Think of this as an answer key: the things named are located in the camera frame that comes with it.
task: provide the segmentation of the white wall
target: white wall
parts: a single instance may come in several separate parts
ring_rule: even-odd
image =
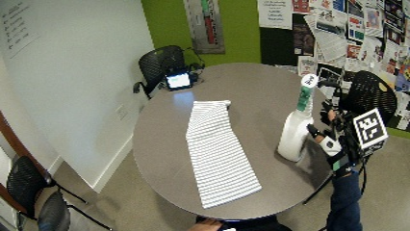
[[[0,57],[0,109],[24,146],[53,174],[59,164],[58,155],[20,102],[20,97],[16,95],[14,87],[10,84],[2,57]]]
[[[57,155],[99,192],[146,103],[131,93],[137,61],[154,49],[141,0],[33,0],[30,10],[40,37],[10,59],[2,35],[9,81]]]

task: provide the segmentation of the green label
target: green label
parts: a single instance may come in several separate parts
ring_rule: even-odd
[[[296,110],[303,112],[307,106],[308,97],[312,89],[302,87],[299,89],[298,102],[296,102]]]

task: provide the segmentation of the tablet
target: tablet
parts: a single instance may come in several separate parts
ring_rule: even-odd
[[[191,87],[191,82],[187,73],[166,76],[166,86],[169,90],[187,89]]]

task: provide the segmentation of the striped cloth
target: striped cloth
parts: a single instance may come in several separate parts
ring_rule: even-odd
[[[186,139],[203,209],[260,190],[230,128],[229,105],[227,100],[193,102]]]

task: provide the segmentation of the gray table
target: gray table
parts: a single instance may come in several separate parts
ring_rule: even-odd
[[[247,219],[274,215],[307,198],[328,175],[324,154],[310,138],[298,163],[283,159],[275,151],[286,117],[295,109],[300,78],[264,64],[209,66],[201,78],[203,82],[191,89],[161,90],[139,114],[133,154],[142,177],[169,202],[203,217]],[[194,100],[225,99],[231,102],[231,130],[262,189],[205,210],[187,153],[187,121]],[[320,130],[323,100],[315,90],[312,116]]]

